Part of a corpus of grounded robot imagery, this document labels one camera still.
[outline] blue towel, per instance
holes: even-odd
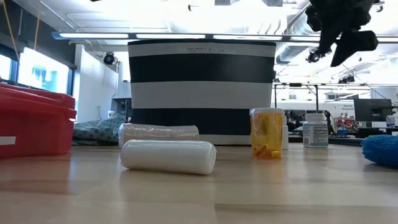
[[[366,159],[380,165],[398,167],[398,136],[373,136],[361,144]]]

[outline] blue cloth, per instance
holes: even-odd
[[[113,145],[118,143],[120,125],[126,122],[123,115],[99,121],[88,121],[75,124],[73,142],[86,146]]]
[[[373,136],[361,144],[365,158],[380,165],[398,167],[398,136]]]

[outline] wooden table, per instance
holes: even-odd
[[[398,170],[359,147],[218,150],[209,176],[125,170],[114,147],[2,160],[0,223],[398,223]]]

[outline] bottle label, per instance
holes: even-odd
[[[303,125],[304,146],[327,146],[328,126],[319,124]]]

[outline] rolled bandage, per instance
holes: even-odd
[[[196,126],[156,126],[147,124],[122,124],[119,128],[119,147],[128,140],[199,140]]]
[[[120,153],[128,169],[149,169],[188,174],[210,174],[217,150],[204,141],[130,140]]]

